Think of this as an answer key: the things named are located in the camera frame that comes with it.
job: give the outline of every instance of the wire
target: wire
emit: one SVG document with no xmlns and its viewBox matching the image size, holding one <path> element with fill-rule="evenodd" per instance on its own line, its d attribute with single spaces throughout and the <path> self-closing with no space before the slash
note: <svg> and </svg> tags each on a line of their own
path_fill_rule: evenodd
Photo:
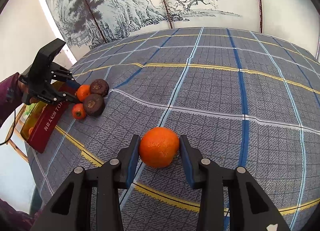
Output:
<svg viewBox="0 0 320 231">
<path fill-rule="evenodd" d="M 11 134 L 10 134 L 10 136 L 9 136 L 9 138 L 8 138 L 7 140 L 5 140 L 3 143 L 0 143 L 0 146 L 3 145 L 3 144 L 5 144 L 5 143 L 7 143 L 7 142 L 11 139 L 15 127 L 16 127 L 16 110 L 14 110 L 14 119 L 13 119 L 12 132 L 11 132 Z"/>
</svg>

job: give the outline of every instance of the orange fruit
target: orange fruit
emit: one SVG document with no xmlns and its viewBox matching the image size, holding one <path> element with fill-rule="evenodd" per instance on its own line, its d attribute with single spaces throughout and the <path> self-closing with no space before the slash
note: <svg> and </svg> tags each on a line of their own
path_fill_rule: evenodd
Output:
<svg viewBox="0 0 320 231">
<path fill-rule="evenodd" d="M 75 118 L 77 120 L 84 119 L 87 116 L 87 114 L 85 113 L 85 111 L 83 109 L 83 104 L 82 103 L 75 104 L 73 106 L 71 112 L 72 112 L 73 118 Z"/>
<path fill-rule="evenodd" d="M 83 102 L 84 99 L 90 94 L 90 86 L 88 84 L 81 85 L 76 92 L 77 98 L 80 102 Z"/>
<path fill-rule="evenodd" d="M 154 168 L 167 167 L 179 149 L 179 138 L 174 131 L 155 127 L 143 136 L 139 146 L 141 160 Z"/>
<path fill-rule="evenodd" d="M 31 128 L 29 129 L 29 136 L 31 135 L 33 129 L 34 129 L 34 127 L 31 127 Z"/>
</svg>

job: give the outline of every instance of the table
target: table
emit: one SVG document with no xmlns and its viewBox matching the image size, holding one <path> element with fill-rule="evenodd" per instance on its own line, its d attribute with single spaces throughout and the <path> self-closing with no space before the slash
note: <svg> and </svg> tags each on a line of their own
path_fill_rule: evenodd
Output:
<svg viewBox="0 0 320 231">
<path fill-rule="evenodd" d="M 293 230 L 319 203 L 320 64 L 308 51 L 249 31 L 172 29 L 97 47 L 71 71 L 111 90 L 100 117 L 76 121 L 70 106 L 45 152 L 28 149 L 45 203 L 75 167 L 101 166 L 156 126 L 186 134 L 220 166 L 245 166 Z M 124 230 L 196 230 L 201 191 L 186 183 L 179 156 L 138 169 L 133 188 L 119 191 Z"/>
</svg>

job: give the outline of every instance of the purple sleeve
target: purple sleeve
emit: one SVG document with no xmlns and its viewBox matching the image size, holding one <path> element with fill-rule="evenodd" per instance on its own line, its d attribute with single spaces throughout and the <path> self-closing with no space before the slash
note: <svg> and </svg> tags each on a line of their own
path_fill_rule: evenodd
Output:
<svg viewBox="0 0 320 231">
<path fill-rule="evenodd" d="M 22 104 L 22 92 L 18 87 L 19 73 L 0 83 L 0 127 L 9 115 Z"/>
</svg>

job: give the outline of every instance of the dark brown vegetable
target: dark brown vegetable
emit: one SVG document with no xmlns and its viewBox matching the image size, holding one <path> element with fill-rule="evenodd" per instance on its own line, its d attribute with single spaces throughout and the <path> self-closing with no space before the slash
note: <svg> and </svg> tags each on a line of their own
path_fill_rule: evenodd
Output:
<svg viewBox="0 0 320 231">
<path fill-rule="evenodd" d="M 101 115 L 104 108 L 104 99 L 98 94 L 90 94 L 83 101 L 83 109 L 89 116 Z"/>
<path fill-rule="evenodd" d="M 90 92 L 105 97 L 109 92 L 109 85 L 103 79 L 96 79 L 90 85 Z"/>
</svg>

